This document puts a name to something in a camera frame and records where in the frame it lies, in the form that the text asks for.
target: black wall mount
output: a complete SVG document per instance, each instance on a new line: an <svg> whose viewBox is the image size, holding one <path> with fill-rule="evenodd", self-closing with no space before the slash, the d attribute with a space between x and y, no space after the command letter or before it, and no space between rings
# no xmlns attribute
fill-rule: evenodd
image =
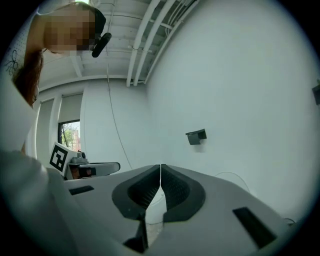
<svg viewBox="0 0 320 256"><path fill-rule="evenodd" d="M277 238L247 207L234 209L233 213L259 249L270 244Z"/></svg>
<svg viewBox="0 0 320 256"><path fill-rule="evenodd" d="M188 132L185 135L188 136L190 145L200 145L200 140L204 140L207 138L205 129Z"/></svg>
<svg viewBox="0 0 320 256"><path fill-rule="evenodd" d="M315 98L315 103L320 105L320 84L312 89Z"/></svg>

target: long brown hair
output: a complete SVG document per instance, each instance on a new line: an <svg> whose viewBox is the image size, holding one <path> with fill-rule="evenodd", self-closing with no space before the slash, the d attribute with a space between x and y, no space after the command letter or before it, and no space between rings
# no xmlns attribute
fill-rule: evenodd
<svg viewBox="0 0 320 256"><path fill-rule="evenodd" d="M13 82L25 101L32 106L35 102L39 86L41 69L44 65L42 51L36 51L28 56L25 65L17 72Z"/></svg>

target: white ceiling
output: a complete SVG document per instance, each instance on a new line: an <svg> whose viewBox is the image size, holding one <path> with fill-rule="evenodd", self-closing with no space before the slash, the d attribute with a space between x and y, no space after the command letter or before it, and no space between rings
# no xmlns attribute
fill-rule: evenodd
<svg viewBox="0 0 320 256"><path fill-rule="evenodd" d="M73 0L49 0L40 6L39 13L52 11L58 6L66 4L69 1ZM44 66L40 76L40 91L80 80L106 78L107 73L109 78L127 79L132 46L140 23L151 0L92 1L97 3L96 7L106 17L106 23L102 34L109 31L112 34L110 42L107 47L103 49L98 58L93 58L91 56L91 51L78 52L77 56L60 56L59 54L53 54L46 51L44 53ZM164 18L163 23L168 22L171 13L179 4L179 1L180 0L177 0L172 6L169 13ZM152 20L157 18L165 2L165 0L162 0L159 3L151 17ZM136 74L140 61L142 48L144 47L152 26L153 23L149 22L143 34L140 50L138 51L133 68L132 79L135 78L134 75ZM146 78L149 68L165 39L165 27L160 26L145 59L139 80L143 81Z"/></svg>

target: tree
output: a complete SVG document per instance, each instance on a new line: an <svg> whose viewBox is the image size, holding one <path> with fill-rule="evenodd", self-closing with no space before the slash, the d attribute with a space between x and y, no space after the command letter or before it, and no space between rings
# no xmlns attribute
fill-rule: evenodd
<svg viewBox="0 0 320 256"><path fill-rule="evenodd" d="M74 150L75 142L75 128L71 123L65 123L62 125L61 142L64 146Z"/></svg>

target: microphone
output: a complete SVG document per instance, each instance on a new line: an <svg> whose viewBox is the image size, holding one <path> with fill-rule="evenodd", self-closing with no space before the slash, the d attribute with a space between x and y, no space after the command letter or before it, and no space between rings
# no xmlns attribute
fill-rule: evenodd
<svg viewBox="0 0 320 256"><path fill-rule="evenodd" d="M109 43L112 35L110 33L105 33L99 41L96 43L95 47L92 50L92 57L97 58L105 46Z"/></svg>

